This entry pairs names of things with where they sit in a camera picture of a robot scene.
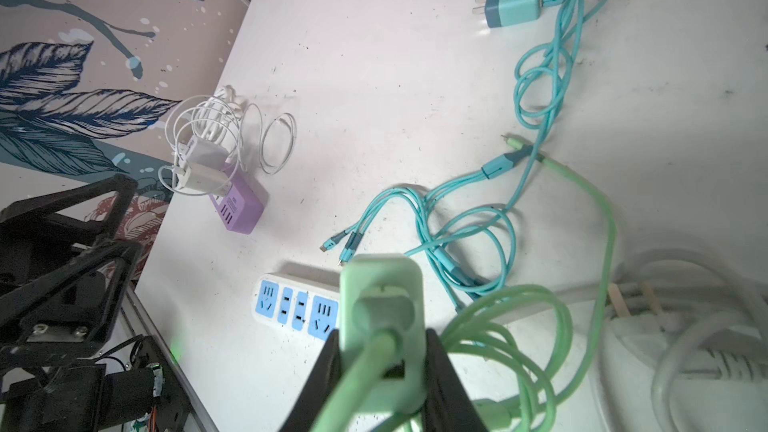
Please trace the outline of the white charger plug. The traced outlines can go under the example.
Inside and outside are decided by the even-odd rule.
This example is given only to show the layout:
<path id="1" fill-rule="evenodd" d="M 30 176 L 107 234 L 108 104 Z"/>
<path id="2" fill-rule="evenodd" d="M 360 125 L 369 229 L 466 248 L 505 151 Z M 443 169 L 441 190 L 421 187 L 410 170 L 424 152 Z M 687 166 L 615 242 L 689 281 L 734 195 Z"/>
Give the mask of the white charger plug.
<path id="1" fill-rule="evenodd" d="M 180 146 L 179 164 L 173 169 L 176 192 L 192 195 L 226 195 L 238 151 L 199 136 Z"/>

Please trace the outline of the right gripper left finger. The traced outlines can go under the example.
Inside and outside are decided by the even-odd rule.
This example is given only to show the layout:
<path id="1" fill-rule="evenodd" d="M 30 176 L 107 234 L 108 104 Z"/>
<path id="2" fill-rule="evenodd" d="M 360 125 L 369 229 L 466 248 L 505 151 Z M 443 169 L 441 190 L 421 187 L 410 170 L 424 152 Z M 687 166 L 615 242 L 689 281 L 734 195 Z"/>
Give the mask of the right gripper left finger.
<path id="1" fill-rule="evenodd" d="M 334 329 L 326 339 L 308 379 L 280 431 L 309 431 L 339 382 L 341 375 L 339 331 Z"/>

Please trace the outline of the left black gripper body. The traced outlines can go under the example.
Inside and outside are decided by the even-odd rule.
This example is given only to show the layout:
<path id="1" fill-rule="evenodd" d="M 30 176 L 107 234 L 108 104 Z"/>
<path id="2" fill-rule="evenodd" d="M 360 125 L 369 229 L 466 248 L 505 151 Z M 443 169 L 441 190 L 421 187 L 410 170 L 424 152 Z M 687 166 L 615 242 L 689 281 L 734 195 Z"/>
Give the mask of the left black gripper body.
<path id="1" fill-rule="evenodd" d="M 105 180 L 14 202 L 1 213 L 1 389 L 5 431 L 180 431 L 192 407 L 150 335 L 112 332 L 143 247 L 118 237 L 136 182 Z"/>

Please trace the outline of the light green charger adapter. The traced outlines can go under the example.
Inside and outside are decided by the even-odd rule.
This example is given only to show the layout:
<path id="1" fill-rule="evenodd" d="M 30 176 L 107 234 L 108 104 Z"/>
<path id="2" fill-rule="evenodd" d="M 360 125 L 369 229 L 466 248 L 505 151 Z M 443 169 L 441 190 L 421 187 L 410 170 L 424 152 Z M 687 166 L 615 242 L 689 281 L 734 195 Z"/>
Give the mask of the light green charger adapter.
<path id="1" fill-rule="evenodd" d="M 359 255 L 340 275 L 339 350 L 348 372 L 374 335 L 395 335 L 397 352 L 362 403 L 364 413 L 410 414 L 425 401 L 423 277 L 403 255 Z"/>

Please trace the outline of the white power strip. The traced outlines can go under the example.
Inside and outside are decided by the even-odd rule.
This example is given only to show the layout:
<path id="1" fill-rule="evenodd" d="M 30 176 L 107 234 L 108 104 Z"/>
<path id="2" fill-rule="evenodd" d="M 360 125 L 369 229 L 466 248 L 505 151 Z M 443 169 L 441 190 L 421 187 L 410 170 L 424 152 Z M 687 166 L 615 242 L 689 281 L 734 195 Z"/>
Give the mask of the white power strip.
<path id="1" fill-rule="evenodd" d="M 339 288 L 290 274 L 267 273 L 251 294 L 252 317 L 283 331 L 325 341 L 339 326 Z"/>

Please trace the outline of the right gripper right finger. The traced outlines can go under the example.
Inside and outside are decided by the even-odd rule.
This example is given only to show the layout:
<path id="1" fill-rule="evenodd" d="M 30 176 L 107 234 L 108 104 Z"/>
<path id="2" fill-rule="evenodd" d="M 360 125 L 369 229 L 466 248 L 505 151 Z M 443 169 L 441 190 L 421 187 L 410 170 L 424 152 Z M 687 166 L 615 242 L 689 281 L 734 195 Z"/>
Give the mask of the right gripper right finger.
<path id="1" fill-rule="evenodd" d="M 425 377 L 424 431 L 487 431 L 434 329 L 426 331 Z"/>

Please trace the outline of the purple power strip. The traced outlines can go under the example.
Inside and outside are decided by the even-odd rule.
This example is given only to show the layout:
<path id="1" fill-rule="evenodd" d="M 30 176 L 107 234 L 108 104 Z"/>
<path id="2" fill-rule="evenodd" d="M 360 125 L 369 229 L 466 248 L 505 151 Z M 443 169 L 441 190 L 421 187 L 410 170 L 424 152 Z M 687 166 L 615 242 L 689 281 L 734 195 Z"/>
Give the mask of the purple power strip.
<path id="1" fill-rule="evenodd" d="M 225 194 L 213 194 L 209 198 L 228 231 L 250 235 L 264 213 L 269 195 L 255 178 L 238 171 Z"/>

